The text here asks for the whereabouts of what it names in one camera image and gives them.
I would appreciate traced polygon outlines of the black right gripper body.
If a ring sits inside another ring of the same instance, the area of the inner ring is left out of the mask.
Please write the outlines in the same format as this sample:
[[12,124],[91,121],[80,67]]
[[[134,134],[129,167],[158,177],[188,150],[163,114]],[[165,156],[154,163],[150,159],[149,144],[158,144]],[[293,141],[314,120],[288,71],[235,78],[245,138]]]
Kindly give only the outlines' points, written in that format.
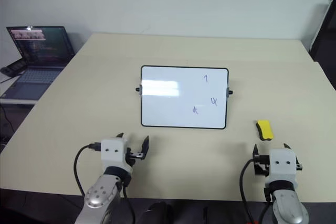
[[[295,170],[302,171],[303,166],[296,159],[294,162],[292,161],[284,161],[285,166],[294,165]],[[253,165],[254,165],[254,173],[255,175],[260,176],[268,176],[270,173],[270,156],[269,155],[259,155],[256,154],[253,156]]]

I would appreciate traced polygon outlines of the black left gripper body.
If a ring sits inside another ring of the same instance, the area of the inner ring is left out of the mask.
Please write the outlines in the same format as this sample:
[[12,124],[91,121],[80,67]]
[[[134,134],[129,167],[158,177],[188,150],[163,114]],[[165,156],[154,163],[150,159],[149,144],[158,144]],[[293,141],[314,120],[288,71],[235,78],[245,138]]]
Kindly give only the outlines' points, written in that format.
[[146,148],[143,148],[140,152],[132,152],[128,147],[125,155],[126,163],[133,167],[136,159],[144,160],[146,157]]

